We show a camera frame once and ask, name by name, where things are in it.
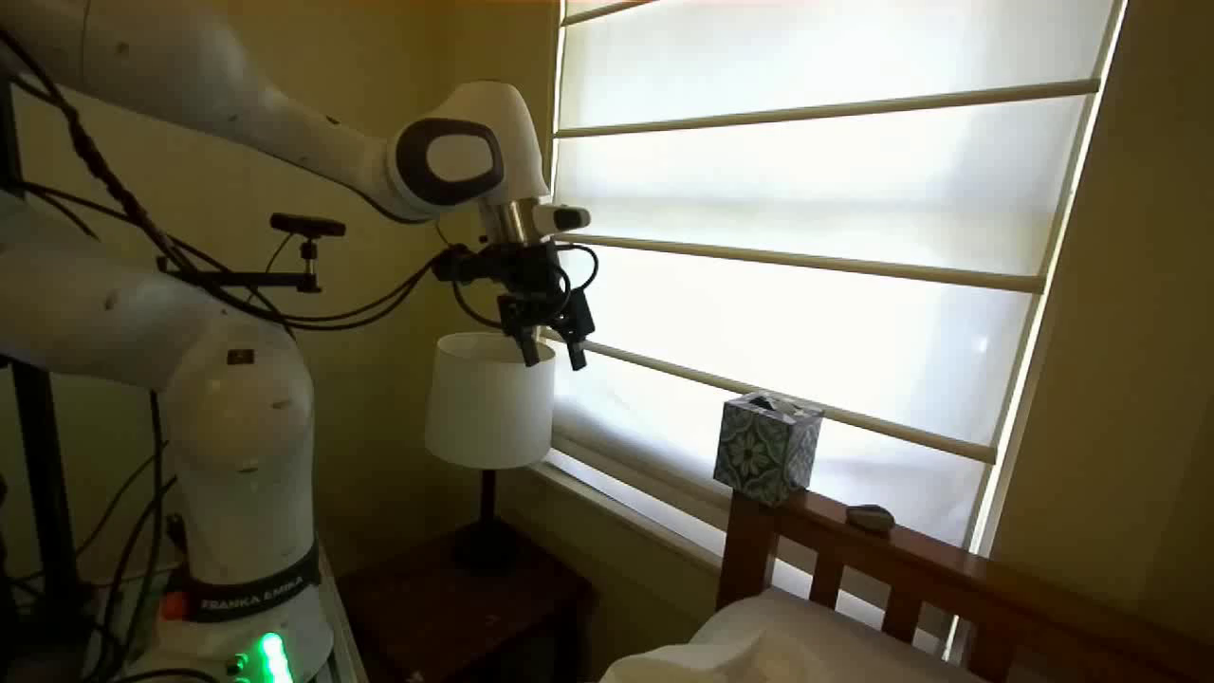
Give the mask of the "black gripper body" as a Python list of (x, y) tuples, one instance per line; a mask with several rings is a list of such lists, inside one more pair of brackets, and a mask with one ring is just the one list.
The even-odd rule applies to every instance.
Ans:
[(496, 316), (501, 316), (501, 327), (512, 333), (551, 327), (570, 301), (570, 277), (557, 261), (557, 252), (547, 242), (538, 242), (538, 246), (515, 246), (515, 242), (484, 246), (474, 254), (470, 275), (501, 286)]

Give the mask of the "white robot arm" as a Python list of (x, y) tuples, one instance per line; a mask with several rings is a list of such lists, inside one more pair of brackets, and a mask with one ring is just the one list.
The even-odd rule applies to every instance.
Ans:
[[(479, 206), (491, 239), (551, 223), (522, 94), (462, 85), (394, 137), (285, 94), (207, 0), (0, 0), (2, 66), (256, 149), (397, 223)], [(335, 655), (313, 538), (313, 392), (292, 333), (195, 286), (60, 237), (22, 198), (0, 219), (0, 351), (159, 396), (184, 516), (184, 610), (145, 676), (311, 683)]]

